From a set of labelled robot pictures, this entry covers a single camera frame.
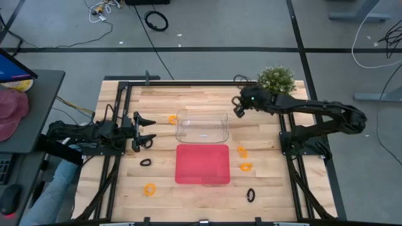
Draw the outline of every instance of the red tray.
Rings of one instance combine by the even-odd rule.
[[[177,146],[176,183],[226,185],[231,181],[229,147],[224,144]]]

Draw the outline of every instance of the keyboard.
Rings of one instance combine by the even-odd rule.
[[[0,185],[7,185],[15,161],[15,154],[0,154]]]

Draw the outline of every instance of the wooden tabletop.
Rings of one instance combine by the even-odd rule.
[[[103,118],[107,104],[114,105],[118,81],[103,81],[96,108],[96,120]],[[307,99],[303,81],[296,81],[297,99]],[[133,87],[128,116],[138,111],[145,119],[156,124],[141,128],[141,134],[157,134],[150,149],[134,153],[131,141],[121,159],[117,181],[112,221],[142,222],[151,217],[152,222],[196,222],[209,219],[214,222],[253,222],[255,217],[263,221],[295,221],[295,208],[291,193],[286,159],[281,153],[278,133],[278,115],[247,110],[238,119],[231,104],[233,96],[239,95],[235,86],[166,86]],[[228,185],[179,185],[175,182],[176,147],[175,126],[168,117],[179,110],[224,110],[229,116],[229,139],[224,142],[230,152],[231,182]],[[295,114],[296,124],[311,125],[309,114]],[[237,147],[248,151],[243,159]],[[152,165],[143,167],[139,162],[150,158]],[[75,196],[78,216],[94,197],[99,187],[104,157],[94,157],[81,171]],[[319,156],[304,156],[308,185],[324,208],[336,216],[334,200],[327,171]],[[242,171],[242,163],[252,163],[251,171]],[[144,195],[144,186],[156,185],[153,196]],[[248,189],[253,188],[256,199],[249,203]],[[299,189],[303,216],[307,217],[305,199]],[[102,213],[106,212],[108,194],[105,195]]]

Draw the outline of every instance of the pink hat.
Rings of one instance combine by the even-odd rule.
[[[13,89],[0,90],[0,141],[13,135],[28,110],[28,97],[25,93]]]

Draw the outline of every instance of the person's leg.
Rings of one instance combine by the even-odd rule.
[[[70,148],[80,149],[76,145],[71,145]],[[53,181],[49,183],[31,210],[22,218],[19,226],[55,223],[77,168],[76,164],[62,160],[56,169]]]

